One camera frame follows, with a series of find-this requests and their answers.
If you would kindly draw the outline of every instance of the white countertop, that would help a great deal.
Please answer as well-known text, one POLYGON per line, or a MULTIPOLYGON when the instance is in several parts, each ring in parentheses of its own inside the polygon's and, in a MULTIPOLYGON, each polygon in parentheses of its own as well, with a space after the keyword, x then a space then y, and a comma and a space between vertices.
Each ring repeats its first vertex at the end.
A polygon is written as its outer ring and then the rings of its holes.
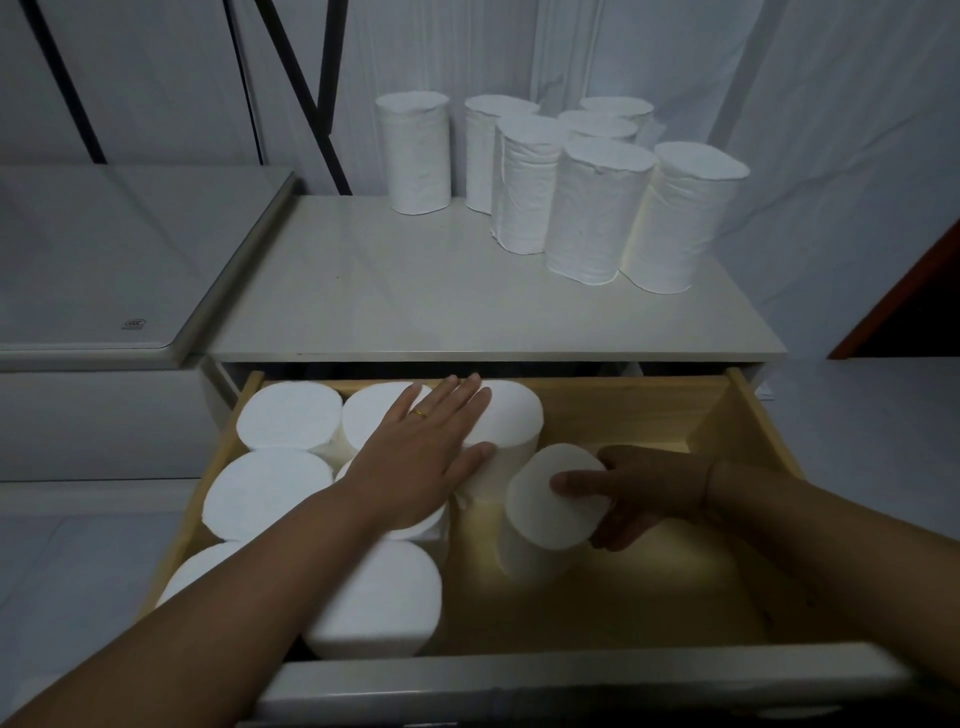
POLYGON ((462 199, 400 215, 383 197, 301 197, 219 329, 221 361, 739 361, 783 344, 716 260, 693 287, 586 286, 513 255, 462 199))

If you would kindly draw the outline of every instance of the white toilet paper roll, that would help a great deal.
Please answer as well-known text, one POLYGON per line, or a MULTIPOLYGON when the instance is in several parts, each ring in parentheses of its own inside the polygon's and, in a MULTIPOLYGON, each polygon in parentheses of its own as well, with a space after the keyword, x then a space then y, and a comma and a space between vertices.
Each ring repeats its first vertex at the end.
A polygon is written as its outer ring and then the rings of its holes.
POLYGON ((566 126, 571 136, 601 136, 628 142, 636 137, 637 126, 634 122, 608 113, 575 109, 564 111, 557 120, 566 126))
POLYGON ((616 278, 656 161, 647 150, 622 141, 567 141, 557 165, 546 267, 587 285, 616 278))
POLYGON ((328 660, 412 657, 440 621, 440 572, 418 546, 383 541, 303 632, 328 660))
MULTIPOLYGON (((411 384, 413 384, 411 381, 385 381, 371 384, 347 399, 340 418, 340 428, 342 439, 351 450, 349 459, 352 459, 360 448, 366 445, 373 431, 380 427, 387 410, 411 384)), ((430 394, 430 391, 431 388, 424 384, 410 409, 416 408, 420 401, 430 394)))
POLYGON ((493 237, 511 253, 542 253, 567 129, 545 116, 508 116, 496 128, 493 237))
POLYGON ((496 452, 459 489, 468 499, 502 503, 511 478, 533 457, 543 430, 543 405, 533 390, 509 379, 492 379, 491 401, 464 447, 490 442, 496 452))
POLYGON ((310 452, 254 450, 217 475, 206 493, 203 521, 224 541, 251 541, 332 482, 330 466, 310 452))
POLYGON ((237 436, 249 449, 293 448, 323 455, 343 408, 340 395, 325 384, 281 381, 251 397, 237 420, 237 436))
POLYGON ((217 544, 210 548, 205 548, 200 553, 194 554, 189 559, 180 564, 180 568, 174 571, 174 575, 167 582, 163 594, 157 601, 159 606, 174 594, 182 592, 197 579, 226 561, 230 556, 243 548, 243 544, 235 541, 227 541, 225 544, 217 544))
MULTIPOLYGON (((337 480, 342 479, 347 474, 352 462, 350 460, 340 469, 340 472, 337 473, 337 480)), ((411 544, 416 544, 430 555, 430 558, 436 562, 438 567, 443 566, 450 551, 449 502, 444 503, 421 522, 415 523, 409 528, 389 531, 384 538, 388 541, 409 541, 411 544)))
POLYGON ((390 207, 404 215, 450 204, 448 102, 435 91, 388 93, 376 100, 390 207))
POLYGON ((550 489, 550 477, 555 473, 584 470, 602 471, 604 467, 583 448, 551 445, 534 455, 510 481, 497 537, 497 560, 508 577, 540 584, 563 573, 575 549, 607 514, 609 498, 570 498, 550 489))
POLYGON ((636 124, 637 131, 633 139, 635 144, 639 144, 643 130, 654 113, 653 104, 632 96, 588 96, 581 99, 580 106, 587 111, 619 116, 636 124))
POLYGON ((690 287, 700 257, 750 168, 692 141, 663 142, 654 153, 657 165, 620 270, 646 291, 681 293, 690 287))
POLYGON ((464 102, 467 107, 467 207, 491 213, 493 140, 502 116, 535 114, 540 104, 513 96, 487 94, 464 102))

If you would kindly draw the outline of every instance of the black metal bar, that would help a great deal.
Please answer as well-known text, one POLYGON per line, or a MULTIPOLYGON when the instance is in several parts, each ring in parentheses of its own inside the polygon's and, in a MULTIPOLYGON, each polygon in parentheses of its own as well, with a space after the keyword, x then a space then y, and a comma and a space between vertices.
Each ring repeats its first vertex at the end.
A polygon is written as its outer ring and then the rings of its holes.
POLYGON ((230 39, 233 41, 233 53, 237 57, 237 68, 240 70, 240 83, 243 84, 243 95, 247 99, 247 113, 250 115, 250 126, 253 129, 253 143, 256 144, 256 158, 263 166, 263 152, 260 151, 260 135, 256 132, 256 121, 253 119, 253 105, 250 103, 250 90, 247 88, 247 72, 243 67, 243 56, 240 54, 240 41, 237 40, 236 28, 233 25, 233 7, 230 0, 224 0, 224 15, 227 16, 227 27, 230 28, 230 39))
POLYGON ((106 164, 107 158, 104 157, 104 151, 100 148, 97 134, 93 132, 90 120, 86 116, 80 94, 77 93, 77 88, 73 85, 70 73, 66 69, 63 57, 60 55, 60 49, 57 48, 53 34, 50 33, 50 27, 40 11, 40 5, 37 4, 36 0, 20 0, 20 9, 26 15, 27 22, 30 23, 30 29, 34 32, 36 43, 43 52, 43 58, 46 59, 47 65, 50 67, 50 73, 53 74, 54 81, 57 82, 57 88, 60 89, 67 110, 73 117, 73 123, 77 127, 80 139, 84 142, 86 152, 94 163, 106 164))
POLYGON ((340 166, 340 160, 337 159, 337 153, 333 149, 333 144, 320 119, 317 106, 313 103, 313 96, 303 78, 303 72, 300 70, 300 63, 294 53, 293 46, 283 30, 283 23, 280 16, 276 13, 276 7, 273 0, 256 0, 256 7, 260 11, 260 17, 263 18, 263 24, 267 27, 267 33, 270 34, 270 40, 274 43, 276 54, 280 56, 280 63, 283 64, 283 70, 287 72, 287 79, 290 86, 294 89, 297 101, 300 103, 300 110, 306 117, 306 123, 310 126, 317 146, 321 154, 324 155, 326 167, 330 171, 330 177, 337 187, 337 192, 341 195, 350 195, 350 185, 347 182, 347 176, 344 174, 343 167, 340 166))
POLYGON ((330 171, 330 177, 333 178, 337 192, 341 195, 352 195, 350 185, 347 182, 347 175, 344 174, 344 168, 340 166, 340 160, 337 159, 337 152, 333 148, 333 142, 330 141, 330 137, 322 136, 317 139, 317 144, 320 146, 320 153, 324 155, 326 168, 330 171))
POLYGON ((317 110, 327 135, 333 132, 333 111, 337 105, 337 82, 340 80, 340 59, 344 55, 344 33, 347 31, 349 0, 327 0, 324 26, 324 56, 320 62, 320 90, 317 110))

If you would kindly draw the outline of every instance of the floor tile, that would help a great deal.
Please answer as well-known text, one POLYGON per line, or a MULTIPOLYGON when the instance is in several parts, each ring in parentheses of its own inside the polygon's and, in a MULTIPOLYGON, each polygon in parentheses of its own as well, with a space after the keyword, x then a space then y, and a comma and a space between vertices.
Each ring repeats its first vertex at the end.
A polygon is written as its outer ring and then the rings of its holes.
POLYGON ((65 518, 0 609, 0 716, 27 681, 75 667, 126 629, 179 514, 65 518))
POLYGON ((0 519, 0 608, 36 563, 62 518, 0 519))
POLYGON ((812 482, 960 538, 960 359, 788 360, 769 384, 812 482))

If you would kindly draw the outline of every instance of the right hand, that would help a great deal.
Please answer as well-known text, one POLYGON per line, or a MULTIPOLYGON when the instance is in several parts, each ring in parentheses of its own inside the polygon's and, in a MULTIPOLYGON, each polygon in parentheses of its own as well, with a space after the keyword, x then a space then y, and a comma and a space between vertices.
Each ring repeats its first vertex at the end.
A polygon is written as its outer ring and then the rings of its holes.
POLYGON ((704 506, 715 460, 685 452, 614 445, 597 453, 604 471, 570 471, 550 478, 561 496, 606 496, 613 505, 590 543, 622 551, 667 517, 688 519, 704 506))

